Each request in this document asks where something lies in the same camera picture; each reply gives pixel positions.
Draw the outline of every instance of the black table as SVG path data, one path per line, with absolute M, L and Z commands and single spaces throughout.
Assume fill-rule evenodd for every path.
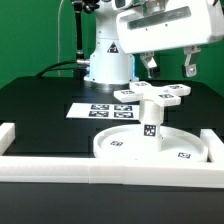
M 173 84 L 152 81 L 155 86 Z M 165 109 L 164 125 L 224 136 L 224 98 L 191 86 L 180 106 Z M 4 156 L 93 157 L 101 130 L 138 121 L 67 119 L 73 102 L 119 103 L 111 93 L 71 78 L 18 78 L 0 90 L 0 121 L 15 122 L 16 141 Z M 222 189 L 97 184 L 0 183 L 0 223 L 223 223 Z

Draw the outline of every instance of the white cross-shaped object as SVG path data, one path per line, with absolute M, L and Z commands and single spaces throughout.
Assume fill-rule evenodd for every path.
M 189 95 L 191 88 L 183 84 L 167 85 L 155 87 L 151 84 L 141 82 L 131 82 L 128 90 L 114 91 L 114 97 L 122 103 L 151 100 L 160 107 L 179 105 L 180 96 Z

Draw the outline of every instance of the warning label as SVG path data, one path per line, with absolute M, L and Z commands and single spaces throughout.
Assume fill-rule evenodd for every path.
M 107 51 L 108 53 L 119 53 L 116 44 L 113 42 Z

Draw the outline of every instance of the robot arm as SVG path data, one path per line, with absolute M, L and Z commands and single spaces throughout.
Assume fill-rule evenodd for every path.
M 224 17 L 218 0 L 113 0 L 117 31 L 126 53 L 142 53 L 148 69 L 154 51 L 184 48 L 183 74 L 196 75 L 198 45 L 222 40 Z

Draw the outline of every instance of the green wall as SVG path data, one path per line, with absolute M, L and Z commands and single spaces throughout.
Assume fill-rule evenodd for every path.
M 1 0 L 0 87 L 20 76 L 31 76 L 58 60 L 58 9 L 61 0 Z M 83 42 L 86 57 L 95 47 L 94 15 L 83 15 Z M 75 22 L 71 1 L 61 14 L 61 61 L 75 59 Z M 183 79 L 183 49 L 156 53 L 160 79 Z M 71 72 L 62 72 L 71 76 Z M 137 75 L 146 79 L 146 70 L 137 60 Z M 204 82 L 224 96 L 224 41 L 202 47 L 195 81 Z

